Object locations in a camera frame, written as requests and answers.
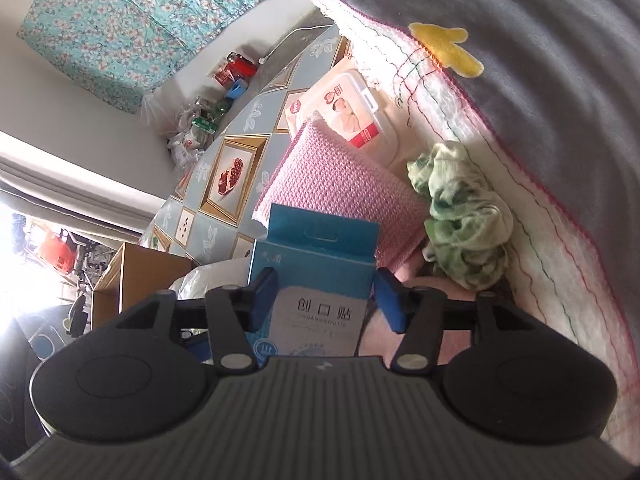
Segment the pink plush toy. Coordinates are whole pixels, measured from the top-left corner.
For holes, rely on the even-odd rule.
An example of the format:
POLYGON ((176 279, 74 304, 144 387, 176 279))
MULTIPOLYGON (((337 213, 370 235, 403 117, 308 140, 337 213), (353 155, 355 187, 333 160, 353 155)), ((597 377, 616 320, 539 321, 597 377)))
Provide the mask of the pink plush toy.
POLYGON ((376 356, 394 372, 424 375, 438 363, 445 312, 474 309, 476 292, 450 278, 421 275, 417 252, 396 272, 375 271, 373 307, 361 330, 358 356, 376 356))

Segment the blue bandage box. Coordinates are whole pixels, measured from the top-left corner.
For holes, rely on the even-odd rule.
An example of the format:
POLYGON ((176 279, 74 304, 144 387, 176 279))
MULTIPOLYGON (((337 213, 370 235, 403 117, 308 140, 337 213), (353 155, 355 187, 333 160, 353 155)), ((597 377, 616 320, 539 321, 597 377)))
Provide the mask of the blue bandage box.
POLYGON ((255 243, 250 276, 276 271, 277 292, 248 340, 270 356, 353 356, 367 310, 380 227, 373 222, 273 204, 255 243))

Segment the white plastic bag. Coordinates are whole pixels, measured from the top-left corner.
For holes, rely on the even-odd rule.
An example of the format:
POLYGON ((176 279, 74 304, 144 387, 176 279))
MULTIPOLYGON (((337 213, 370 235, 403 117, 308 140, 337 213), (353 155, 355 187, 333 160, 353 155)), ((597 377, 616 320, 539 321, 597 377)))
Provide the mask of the white plastic bag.
POLYGON ((211 289, 222 286, 243 287, 248 283, 250 258, 236 258, 198 266, 182 278, 175 280, 169 289, 178 300, 203 298, 211 289))

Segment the green white scrunchie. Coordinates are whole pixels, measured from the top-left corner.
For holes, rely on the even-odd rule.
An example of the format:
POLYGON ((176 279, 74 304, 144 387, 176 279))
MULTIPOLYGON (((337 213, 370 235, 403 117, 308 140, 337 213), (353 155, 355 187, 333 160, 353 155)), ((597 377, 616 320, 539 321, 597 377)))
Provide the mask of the green white scrunchie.
POLYGON ((465 146, 436 143, 408 162, 407 171, 413 189, 428 199, 424 260, 471 292, 498 283, 509 266, 513 214, 465 146))

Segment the brown cardboard box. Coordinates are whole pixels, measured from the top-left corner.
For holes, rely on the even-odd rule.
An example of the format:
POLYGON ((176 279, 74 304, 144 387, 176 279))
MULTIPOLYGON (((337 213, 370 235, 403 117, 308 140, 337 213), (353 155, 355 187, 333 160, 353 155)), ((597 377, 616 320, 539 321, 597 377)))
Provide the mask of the brown cardboard box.
POLYGON ((193 267, 188 258, 122 244, 93 289, 91 328, 105 325, 157 290, 168 289, 193 267))

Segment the pink knitted cloth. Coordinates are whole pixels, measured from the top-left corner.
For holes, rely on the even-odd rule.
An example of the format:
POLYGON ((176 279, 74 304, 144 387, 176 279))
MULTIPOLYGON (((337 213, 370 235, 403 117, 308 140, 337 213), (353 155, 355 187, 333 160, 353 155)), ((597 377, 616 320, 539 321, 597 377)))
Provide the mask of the pink knitted cloth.
POLYGON ((273 204, 378 224, 376 262, 392 271, 425 238, 426 201, 319 116, 300 128, 259 197, 252 219, 266 226, 273 204))

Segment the clear bag of bottles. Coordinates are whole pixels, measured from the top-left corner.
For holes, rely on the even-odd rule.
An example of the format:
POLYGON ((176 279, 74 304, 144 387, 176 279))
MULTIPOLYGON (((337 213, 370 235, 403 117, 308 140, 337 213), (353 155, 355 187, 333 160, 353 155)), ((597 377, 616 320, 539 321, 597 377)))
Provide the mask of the clear bag of bottles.
POLYGON ((142 99, 140 119, 145 127, 165 139, 172 161, 183 171, 196 162, 206 145, 220 133, 220 124, 233 102, 228 96, 217 101, 197 96, 178 108, 170 108, 159 96, 150 93, 142 99))

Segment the pink wet wipes pack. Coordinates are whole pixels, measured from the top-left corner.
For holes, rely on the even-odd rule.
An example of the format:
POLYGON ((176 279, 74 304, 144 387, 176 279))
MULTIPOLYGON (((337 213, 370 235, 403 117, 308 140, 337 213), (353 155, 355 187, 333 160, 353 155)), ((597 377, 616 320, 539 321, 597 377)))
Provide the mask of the pink wet wipes pack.
POLYGON ((406 108, 368 86, 349 58, 333 66, 284 111, 292 138, 306 119, 319 115, 350 145, 401 179, 407 175, 406 163, 427 151, 423 134, 408 124, 406 108))

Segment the small blue container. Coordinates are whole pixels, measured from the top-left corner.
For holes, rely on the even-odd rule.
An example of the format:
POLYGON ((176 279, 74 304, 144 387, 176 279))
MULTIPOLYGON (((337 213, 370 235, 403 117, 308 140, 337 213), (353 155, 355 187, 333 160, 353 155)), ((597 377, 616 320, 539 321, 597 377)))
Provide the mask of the small blue container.
POLYGON ((227 90, 227 92, 224 95, 224 97, 226 99, 230 99, 232 101, 235 101, 235 100, 239 99, 239 97, 242 96, 246 92, 247 88, 248 88, 248 83, 244 79, 238 79, 227 90))

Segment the grey window curtain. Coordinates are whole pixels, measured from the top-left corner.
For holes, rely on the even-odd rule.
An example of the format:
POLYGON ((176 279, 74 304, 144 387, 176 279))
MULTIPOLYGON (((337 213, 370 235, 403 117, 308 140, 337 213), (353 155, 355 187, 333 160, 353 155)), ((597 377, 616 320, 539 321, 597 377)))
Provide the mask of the grey window curtain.
POLYGON ((1 203, 91 237, 133 243, 164 201, 2 133, 1 203))

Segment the red kettle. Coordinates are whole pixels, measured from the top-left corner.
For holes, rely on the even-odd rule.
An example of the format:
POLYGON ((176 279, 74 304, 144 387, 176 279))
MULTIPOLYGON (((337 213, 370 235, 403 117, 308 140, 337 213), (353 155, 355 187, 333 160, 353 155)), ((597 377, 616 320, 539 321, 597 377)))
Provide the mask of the red kettle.
POLYGON ((227 56, 229 70, 235 78, 241 78, 243 80, 251 80, 257 73, 257 65, 246 58, 244 55, 230 52, 227 56))

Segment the grey blanket with yellow patches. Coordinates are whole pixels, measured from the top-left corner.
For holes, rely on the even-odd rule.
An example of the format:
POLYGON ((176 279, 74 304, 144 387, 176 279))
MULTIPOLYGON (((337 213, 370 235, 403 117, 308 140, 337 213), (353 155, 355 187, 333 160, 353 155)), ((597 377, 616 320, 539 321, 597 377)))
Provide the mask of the grey blanket with yellow patches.
POLYGON ((311 0, 514 217, 516 303, 612 370, 639 458, 639 0, 311 0))

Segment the teal floral wall cloth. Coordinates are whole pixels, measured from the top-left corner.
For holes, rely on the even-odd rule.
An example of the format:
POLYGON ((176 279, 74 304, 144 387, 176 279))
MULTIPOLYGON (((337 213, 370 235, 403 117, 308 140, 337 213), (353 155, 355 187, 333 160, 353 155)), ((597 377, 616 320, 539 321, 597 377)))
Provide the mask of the teal floral wall cloth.
POLYGON ((125 113, 265 0, 34 0, 21 40, 125 113))

